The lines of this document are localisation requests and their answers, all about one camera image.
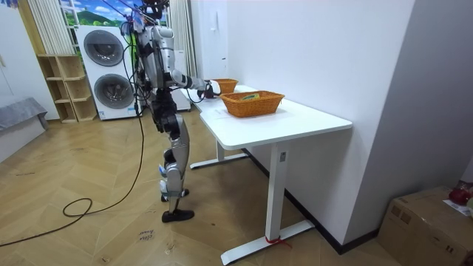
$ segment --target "cardboard box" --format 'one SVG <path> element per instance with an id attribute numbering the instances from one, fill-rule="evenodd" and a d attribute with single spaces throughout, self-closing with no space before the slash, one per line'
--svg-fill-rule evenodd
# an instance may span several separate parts
<path id="1" fill-rule="evenodd" d="M 393 199 L 378 242 L 403 266 L 472 266 L 473 219 L 450 207 L 449 188 Z"/>

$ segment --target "washing machine door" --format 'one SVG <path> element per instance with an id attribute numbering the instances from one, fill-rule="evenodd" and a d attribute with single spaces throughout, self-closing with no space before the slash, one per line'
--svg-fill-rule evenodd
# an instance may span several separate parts
<path id="1" fill-rule="evenodd" d="M 95 63 L 112 67 L 123 59 L 123 45 L 113 34 L 105 30 L 94 30 L 86 35 L 84 48 Z"/>
<path id="2" fill-rule="evenodd" d="M 94 85 L 95 97 L 104 105 L 113 109 L 123 109 L 133 103 L 134 92 L 128 79 L 121 75 L 101 76 Z"/>

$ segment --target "wooden shelf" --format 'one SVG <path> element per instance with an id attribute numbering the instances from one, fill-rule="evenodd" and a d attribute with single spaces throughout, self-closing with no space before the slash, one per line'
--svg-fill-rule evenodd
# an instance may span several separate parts
<path id="1" fill-rule="evenodd" d="M 91 121 L 97 116 L 97 111 L 95 111 L 95 105 L 92 98 L 89 98 L 85 101 L 73 102 L 75 113 L 77 114 L 77 119 L 82 121 Z"/>
<path id="2" fill-rule="evenodd" d="M 65 83 L 72 101 L 84 101 L 90 98 L 89 82 L 86 79 L 66 81 Z"/>
<path id="3" fill-rule="evenodd" d="M 71 103 L 56 103 L 56 109 L 59 113 L 59 119 L 61 123 L 74 123 L 77 122 L 74 109 Z"/>
<path id="4" fill-rule="evenodd" d="M 84 78 L 86 78 L 85 74 L 81 77 L 65 78 L 64 80 L 65 81 L 79 81 L 79 80 L 82 80 Z"/>
<path id="5" fill-rule="evenodd" d="M 70 103 L 71 100 L 69 98 L 62 98 L 62 99 L 57 99 L 54 101 L 54 103 Z"/>
<path id="6" fill-rule="evenodd" d="M 77 123 L 75 116 L 69 116 L 61 121 L 61 123 Z"/>
<path id="7" fill-rule="evenodd" d="M 77 56 L 77 55 L 47 55 L 47 54 L 39 54 L 38 57 L 67 57 L 67 56 Z"/>
<path id="8" fill-rule="evenodd" d="M 51 77 L 51 78 L 46 78 L 47 81 L 62 81 L 61 77 Z"/>
<path id="9" fill-rule="evenodd" d="M 86 74 L 82 67 L 82 62 L 78 56 L 57 57 L 56 59 L 58 59 L 58 64 L 64 79 L 85 77 Z"/>
<path id="10" fill-rule="evenodd" d="M 83 98 L 74 98 L 72 99 L 73 102 L 80 102 L 80 101 L 86 101 L 86 100 L 89 100 L 92 96 L 89 95 L 89 96 L 86 96 L 86 97 L 83 97 Z"/>
<path id="11" fill-rule="evenodd" d="M 38 57 L 39 66 L 43 71 L 43 75 L 47 81 L 54 81 L 55 78 L 62 80 L 61 71 L 58 62 L 54 57 Z"/>
<path id="12" fill-rule="evenodd" d="M 38 55 L 62 123 L 90 121 L 97 116 L 89 82 L 77 55 Z"/>

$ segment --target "wicker basket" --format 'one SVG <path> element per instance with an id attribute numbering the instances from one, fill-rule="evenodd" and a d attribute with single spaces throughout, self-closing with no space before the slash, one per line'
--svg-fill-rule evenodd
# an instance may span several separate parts
<path id="1" fill-rule="evenodd" d="M 259 98 L 242 100 L 246 95 L 259 94 Z M 284 95 L 274 92 L 256 91 L 220 95 L 229 113 L 236 117 L 266 115 L 276 111 Z"/>
<path id="2" fill-rule="evenodd" d="M 235 86 L 238 81 L 232 80 L 230 78 L 218 78 L 214 79 L 220 86 L 220 93 L 232 93 L 235 90 Z"/>

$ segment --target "herringbone floor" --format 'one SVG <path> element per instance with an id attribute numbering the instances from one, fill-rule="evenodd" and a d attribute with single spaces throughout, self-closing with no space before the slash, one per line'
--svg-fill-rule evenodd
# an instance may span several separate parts
<path id="1" fill-rule="evenodd" d="M 214 138 L 197 110 L 183 114 L 191 133 L 190 162 L 215 158 Z M 169 146 L 150 115 L 143 169 L 130 196 L 101 214 L 54 234 L 0 248 L 0 265 L 221 265 L 220 254 L 264 235 L 268 178 L 249 160 L 187 171 L 191 194 L 180 207 L 186 222 L 163 224 L 157 164 Z M 0 163 L 0 242 L 56 228 L 71 219 L 62 208 L 80 197 L 92 209 L 112 204 L 129 189 L 140 156 L 137 119 L 52 123 L 50 129 Z M 71 208 L 84 211 L 86 203 Z M 282 225 L 302 220 L 285 201 Z M 398 265 L 374 241 L 338 256 L 312 230 L 235 265 Z"/>

